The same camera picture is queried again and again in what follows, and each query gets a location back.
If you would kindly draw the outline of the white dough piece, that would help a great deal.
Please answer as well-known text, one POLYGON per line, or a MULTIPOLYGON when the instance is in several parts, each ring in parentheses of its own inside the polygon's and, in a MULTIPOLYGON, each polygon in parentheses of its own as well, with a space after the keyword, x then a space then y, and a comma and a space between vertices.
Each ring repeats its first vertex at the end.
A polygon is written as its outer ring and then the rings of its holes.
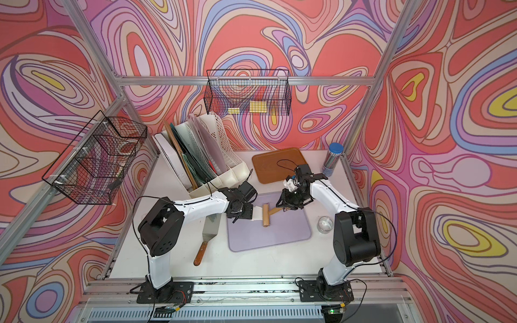
POLYGON ((263 220, 263 208, 262 207, 260 207, 260 206, 253 207, 252 220, 262 222, 262 220, 263 220))

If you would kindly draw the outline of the wooden dough roller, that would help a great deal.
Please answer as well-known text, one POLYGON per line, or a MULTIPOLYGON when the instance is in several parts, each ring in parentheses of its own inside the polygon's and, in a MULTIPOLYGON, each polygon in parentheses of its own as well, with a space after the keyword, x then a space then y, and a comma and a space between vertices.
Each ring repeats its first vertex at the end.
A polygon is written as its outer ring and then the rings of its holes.
POLYGON ((273 207, 273 208, 270 208, 269 207, 269 204, 266 203, 262 206, 262 214, 263 214, 263 217, 262 217, 262 221, 263 221, 263 227, 269 227, 270 224, 271 224, 271 216, 280 212, 280 211, 283 211, 282 208, 280 207, 273 207))

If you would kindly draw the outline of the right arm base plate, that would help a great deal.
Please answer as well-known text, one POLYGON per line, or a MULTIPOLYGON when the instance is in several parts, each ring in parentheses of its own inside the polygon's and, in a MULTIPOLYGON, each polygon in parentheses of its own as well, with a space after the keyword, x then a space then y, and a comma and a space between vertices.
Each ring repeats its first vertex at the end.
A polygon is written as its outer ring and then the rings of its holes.
POLYGON ((321 279, 308 281, 298 277, 294 283, 299 289, 301 302, 339 301, 348 304, 355 300, 349 281, 330 286, 321 279))

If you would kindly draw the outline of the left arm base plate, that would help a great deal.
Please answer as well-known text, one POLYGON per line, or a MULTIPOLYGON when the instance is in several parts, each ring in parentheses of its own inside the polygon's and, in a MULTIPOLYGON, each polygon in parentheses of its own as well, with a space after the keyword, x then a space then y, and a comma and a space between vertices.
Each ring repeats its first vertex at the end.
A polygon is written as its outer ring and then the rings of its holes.
POLYGON ((160 289, 146 281, 137 292, 138 304, 188 304, 193 296, 194 282, 170 281, 160 289))

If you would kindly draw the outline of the purple cutting board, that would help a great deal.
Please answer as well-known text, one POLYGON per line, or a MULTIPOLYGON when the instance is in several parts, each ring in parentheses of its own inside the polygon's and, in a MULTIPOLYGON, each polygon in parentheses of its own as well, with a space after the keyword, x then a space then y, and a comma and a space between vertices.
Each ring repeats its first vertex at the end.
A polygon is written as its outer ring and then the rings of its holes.
POLYGON ((261 220, 227 220, 228 246, 233 252, 299 242, 311 238, 312 231, 303 209, 279 211, 271 216, 270 226, 261 220))

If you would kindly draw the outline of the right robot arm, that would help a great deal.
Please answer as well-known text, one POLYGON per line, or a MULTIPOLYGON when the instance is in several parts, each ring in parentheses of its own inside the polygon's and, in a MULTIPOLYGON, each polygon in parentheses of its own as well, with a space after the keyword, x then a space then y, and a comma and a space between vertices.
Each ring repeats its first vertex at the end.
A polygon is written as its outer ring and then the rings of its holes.
POLYGON ((284 189, 276 207, 286 211, 298 210, 314 201, 334 217, 335 255, 320 270, 319 276, 327 286, 340 285, 356 268, 369 265, 380 255, 376 214, 346 199, 324 174, 313 173, 307 164, 298 165, 294 168, 294 175, 284 180, 284 189))

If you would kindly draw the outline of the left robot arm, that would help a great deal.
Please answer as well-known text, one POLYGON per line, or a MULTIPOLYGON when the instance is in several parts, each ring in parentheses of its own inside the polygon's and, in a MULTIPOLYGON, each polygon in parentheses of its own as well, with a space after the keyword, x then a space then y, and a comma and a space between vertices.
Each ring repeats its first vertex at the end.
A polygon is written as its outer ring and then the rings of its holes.
POLYGON ((152 288, 158 291, 172 281, 170 252, 184 224, 212 215, 225 215, 234 221, 251 220, 257 196, 253 185, 244 181, 236 188, 218 188, 207 196, 185 201, 158 197, 137 227, 139 240, 148 257, 146 279, 152 288))

